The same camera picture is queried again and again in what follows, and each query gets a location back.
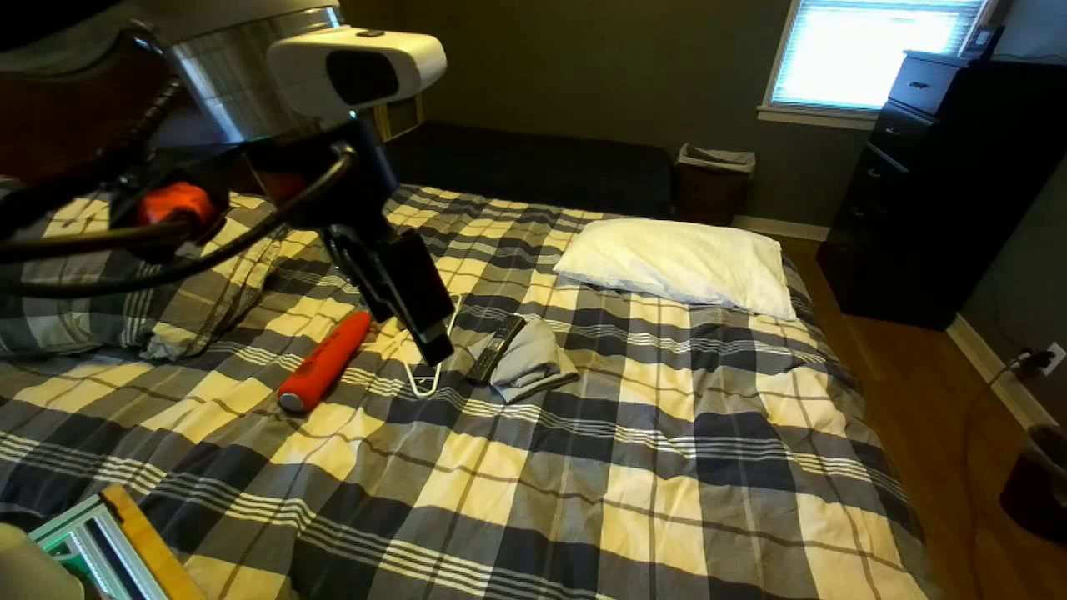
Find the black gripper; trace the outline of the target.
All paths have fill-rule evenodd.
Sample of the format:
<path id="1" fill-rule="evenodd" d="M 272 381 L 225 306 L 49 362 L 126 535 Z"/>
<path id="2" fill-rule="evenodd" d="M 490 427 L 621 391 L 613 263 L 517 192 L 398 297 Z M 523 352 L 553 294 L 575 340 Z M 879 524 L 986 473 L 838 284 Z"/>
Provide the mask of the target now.
<path id="1" fill-rule="evenodd" d="M 377 324 L 398 315 L 428 362 L 454 352 L 446 336 L 454 298 L 416 230 L 334 224 L 319 230 L 319 240 Z"/>

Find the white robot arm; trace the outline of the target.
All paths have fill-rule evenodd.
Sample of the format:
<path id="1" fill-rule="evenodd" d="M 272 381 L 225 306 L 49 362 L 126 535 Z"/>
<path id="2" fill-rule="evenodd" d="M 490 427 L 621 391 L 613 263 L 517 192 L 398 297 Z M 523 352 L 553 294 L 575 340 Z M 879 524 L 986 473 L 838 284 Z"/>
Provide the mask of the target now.
<path id="1" fill-rule="evenodd" d="M 394 227 L 368 106 L 424 94 L 430 32 L 352 25 L 340 0 L 0 0 L 2 350 L 199 352 L 310 230 L 420 357 L 454 303 Z"/>

